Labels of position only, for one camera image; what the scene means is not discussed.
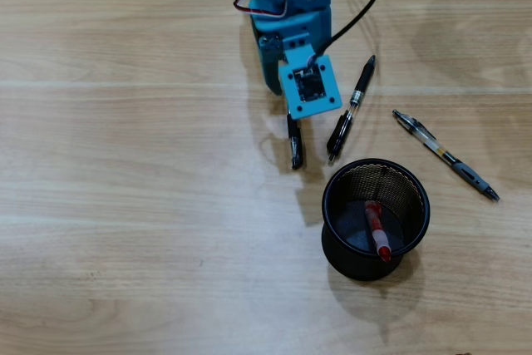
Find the blue gripper with motor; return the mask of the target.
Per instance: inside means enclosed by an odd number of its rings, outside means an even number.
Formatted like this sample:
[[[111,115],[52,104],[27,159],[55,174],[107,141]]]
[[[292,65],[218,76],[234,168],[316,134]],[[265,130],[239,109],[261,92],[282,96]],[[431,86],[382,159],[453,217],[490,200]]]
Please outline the blue gripper with motor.
[[[278,64],[284,59],[283,53],[305,45],[310,45],[318,52],[332,36],[330,7],[284,18],[254,16],[251,21],[264,80],[276,96],[283,94],[278,78]]]

